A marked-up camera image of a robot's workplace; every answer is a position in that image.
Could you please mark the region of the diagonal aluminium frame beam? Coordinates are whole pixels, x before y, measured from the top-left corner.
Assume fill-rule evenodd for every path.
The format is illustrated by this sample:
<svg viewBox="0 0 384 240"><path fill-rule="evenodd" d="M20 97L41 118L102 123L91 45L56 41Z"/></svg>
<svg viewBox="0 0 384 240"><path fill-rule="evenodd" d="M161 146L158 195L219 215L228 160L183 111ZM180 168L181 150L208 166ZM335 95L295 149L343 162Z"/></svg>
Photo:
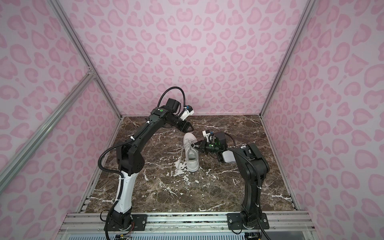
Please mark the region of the diagonal aluminium frame beam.
<svg viewBox="0 0 384 240"><path fill-rule="evenodd" d="M26 162L41 146L47 136L56 127L60 120L67 113L69 108L77 101L88 85L94 80L94 72L87 73L81 82L63 99L52 114L43 122L43 124L34 132L31 138L20 148L12 157L10 162L1 172L1 193L5 191L8 185L13 181Z"/></svg>

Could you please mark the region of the corner aluminium post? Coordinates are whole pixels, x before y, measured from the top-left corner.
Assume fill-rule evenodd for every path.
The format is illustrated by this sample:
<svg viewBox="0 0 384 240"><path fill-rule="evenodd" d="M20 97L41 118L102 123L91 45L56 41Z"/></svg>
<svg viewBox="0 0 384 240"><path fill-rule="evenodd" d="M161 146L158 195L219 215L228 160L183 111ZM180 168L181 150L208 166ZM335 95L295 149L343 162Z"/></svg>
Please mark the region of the corner aluminium post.
<svg viewBox="0 0 384 240"><path fill-rule="evenodd" d="M267 109L272 101L274 93L277 90L279 82L282 79L283 73L285 72L287 66L289 65L289 62L296 50L296 47L299 44L300 39L313 15L313 12L316 10L318 2L319 1L316 1L316 0L310 0L310 1L307 1L305 5L303 13L301 14L301 17L299 19L298 25L295 31L293 32L293 35L289 41L287 49L285 50L284 57L279 65L277 74L275 75L275 78L273 80L273 84L267 94L266 101L261 109L261 112L259 115L261 119L266 115Z"/></svg>
<svg viewBox="0 0 384 240"><path fill-rule="evenodd" d="M120 110L118 109L115 101L113 100L111 94L108 92L106 85L103 83L98 71L95 68L95 65L93 64L90 55L86 51L86 48L84 44L82 43L80 37L76 33L70 18L65 13L63 6L61 5L60 1L57 0L48 0L49 5L51 6L53 12L57 16L59 22L61 23L62 27L66 31L68 37L72 41L75 49L77 50L78 54L80 55L81 59L84 61L86 66L88 67L90 73L94 75L96 79L96 83L98 84L98 87L100 88L101 92L103 93L104 97L106 98L109 105L112 107L114 113L118 117L119 120L123 118L123 115L121 114Z"/></svg>

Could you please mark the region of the left corner aluminium post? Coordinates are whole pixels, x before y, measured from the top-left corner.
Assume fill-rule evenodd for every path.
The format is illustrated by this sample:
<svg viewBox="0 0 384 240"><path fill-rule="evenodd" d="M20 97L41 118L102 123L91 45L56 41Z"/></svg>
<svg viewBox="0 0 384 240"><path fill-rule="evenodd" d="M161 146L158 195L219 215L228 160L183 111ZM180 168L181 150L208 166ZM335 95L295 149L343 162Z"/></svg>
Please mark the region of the left corner aluminium post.
<svg viewBox="0 0 384 240"><path fill-rule="evenodd" d="M68 37L72 41L75 49L77 50L78 54L80 55L81 59L84 61L86 66L88 67L90 73L94 75L96 79L96 83L98 84L98 87L100 88L101 92L103 93L104 97L106 98L109 105L112 107L114 113L118 117L119 120L123 118L123 115L121 114L120 110L118 109L115 101L113 100L111 94L108 92L106 85L103 83L98 71L95 68L95 65L93 64L90 55L86 51L86 48L84 44L82 43L80 37L76 33L70 18L65 13L63 6L61 5L60 1L57 0L48 0L49 5L51 6L53 12L57 16L59 22L61 23L62 27L66 31Z"/></svg>

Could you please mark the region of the white sneaker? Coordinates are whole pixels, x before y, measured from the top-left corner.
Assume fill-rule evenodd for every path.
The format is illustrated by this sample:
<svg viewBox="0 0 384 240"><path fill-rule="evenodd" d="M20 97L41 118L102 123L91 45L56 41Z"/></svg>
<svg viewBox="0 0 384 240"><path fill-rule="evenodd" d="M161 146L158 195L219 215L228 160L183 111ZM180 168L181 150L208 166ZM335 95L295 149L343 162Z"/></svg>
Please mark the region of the white sneaker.
<svg viewBox="0 0 384 240"><path fill-rule="evenodd" d="M199 152L192 147L198 140L192 133L186 133L183 138L186 155L187 169L189 172L196 172L199 169Z"/></svg>

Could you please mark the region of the front aluminium rail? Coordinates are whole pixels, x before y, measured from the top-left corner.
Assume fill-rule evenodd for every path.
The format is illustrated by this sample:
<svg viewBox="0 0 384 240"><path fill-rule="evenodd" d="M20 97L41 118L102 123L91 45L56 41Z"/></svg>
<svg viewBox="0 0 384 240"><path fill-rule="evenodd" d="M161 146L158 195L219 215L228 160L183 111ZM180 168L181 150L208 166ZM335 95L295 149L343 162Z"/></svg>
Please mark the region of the front aluminium rail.
<svg viewBox="0 0 384 240"><path fill-rule="evenodd" d="M133 229L109 228L119 240L317 240L306 211L266 211L261 226L246 227L238 212L132 214Z"/></svg>

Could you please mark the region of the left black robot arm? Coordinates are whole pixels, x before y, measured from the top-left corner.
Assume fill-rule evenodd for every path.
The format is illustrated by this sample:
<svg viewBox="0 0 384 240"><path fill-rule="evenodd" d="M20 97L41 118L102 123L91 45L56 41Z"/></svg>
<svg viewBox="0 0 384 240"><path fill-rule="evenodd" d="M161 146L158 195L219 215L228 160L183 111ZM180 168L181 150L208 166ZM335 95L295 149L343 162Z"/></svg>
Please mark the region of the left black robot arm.
<svg viewBox="0 0 384 240"><path fill-rule="evenodd" d="M98 168L107 173L119 175L119 186L115 202L106 217L106 224L114 223L122 229L131 225L132 195L138 173L144 168L145 160L142 156L150 138L165 125L177 128L187 133L192 127L186 118L194 113L193 107L185 105L182 112L177 115L180 103L174 99L168 99L166 105L157 106L151 111L148 120L128 140L118 143L105 150L98 159ZM107 169L102 160L107 153L116 150L118 169Z"/></svg>

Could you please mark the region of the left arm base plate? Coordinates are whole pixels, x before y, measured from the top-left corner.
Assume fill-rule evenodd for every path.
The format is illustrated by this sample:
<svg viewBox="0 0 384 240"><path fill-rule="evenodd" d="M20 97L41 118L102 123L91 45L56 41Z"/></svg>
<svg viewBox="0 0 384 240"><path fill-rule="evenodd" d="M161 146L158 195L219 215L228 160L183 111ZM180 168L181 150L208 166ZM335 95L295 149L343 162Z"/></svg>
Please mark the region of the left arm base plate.
<svg viewBox="0 0 384 240"><path fill-rule="evenodd" d="M146 228L148 215L145 214L113 214L106 220L105 231L144 231Z"/></svg>

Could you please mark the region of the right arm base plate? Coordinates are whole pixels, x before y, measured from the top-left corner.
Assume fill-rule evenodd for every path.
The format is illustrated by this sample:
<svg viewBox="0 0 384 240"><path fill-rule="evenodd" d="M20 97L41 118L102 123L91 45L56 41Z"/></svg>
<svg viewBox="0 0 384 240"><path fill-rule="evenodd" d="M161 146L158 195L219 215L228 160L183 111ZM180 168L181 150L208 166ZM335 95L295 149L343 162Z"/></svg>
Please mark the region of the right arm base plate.
<svg viewBox="0 0 384 240"><path fill-rule="evenodd" d="M256 214L247 217L245 212L226 214L229 230L269 230L270 225L265 213Z"/></svg>

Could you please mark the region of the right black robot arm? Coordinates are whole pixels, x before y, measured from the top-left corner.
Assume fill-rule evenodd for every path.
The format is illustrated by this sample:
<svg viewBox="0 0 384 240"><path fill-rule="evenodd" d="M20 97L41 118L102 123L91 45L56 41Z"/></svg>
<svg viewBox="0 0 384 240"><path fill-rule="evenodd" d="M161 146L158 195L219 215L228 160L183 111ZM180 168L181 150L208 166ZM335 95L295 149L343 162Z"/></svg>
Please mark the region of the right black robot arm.
<svg viewBox="0 0 384 240"><path fill-rule="evenodd" d="M193 150L205 155L213 154L221 163L237 164L245 183L244 200L240 212L243 226L248 229L255 227L268 229L268 220L261 206L262 185L270 171L268 161L255 144L230 148L227 138L230 138L234 145L236 141L228 133L204 131L203 136L203 140L190 144Z"/></svg>

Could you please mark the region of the right corner aluminium post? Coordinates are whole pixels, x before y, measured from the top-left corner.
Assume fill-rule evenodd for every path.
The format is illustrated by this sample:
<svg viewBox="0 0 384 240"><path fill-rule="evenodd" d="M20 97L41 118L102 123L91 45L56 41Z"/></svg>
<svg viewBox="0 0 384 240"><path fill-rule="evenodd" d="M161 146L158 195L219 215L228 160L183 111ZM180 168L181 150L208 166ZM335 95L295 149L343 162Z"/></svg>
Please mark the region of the right corner aluminium post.
<svg viewBox="0 0 384 240"><path fill-rule="evenodd" d="M307 1L305 5L303 13L301 14L301 17L299 19L298 25L295 31L293 32L293 35L289 41L287 49L285 50L284 57L279 65L277 74L275 75L275 78L273 80L273 84L267 94L266 101L261 109L261 112L259 115L261 119L266 115L267 109L272 101L274 93L277 90L279 82L282 79L283 73L285 72L287 66L289 65L289 62L296 50L296 47L299 44L300 39L313 15L313 12L316 10L318 2L319 1L316 1L316 0L310 0L310 1Z"/></svg>

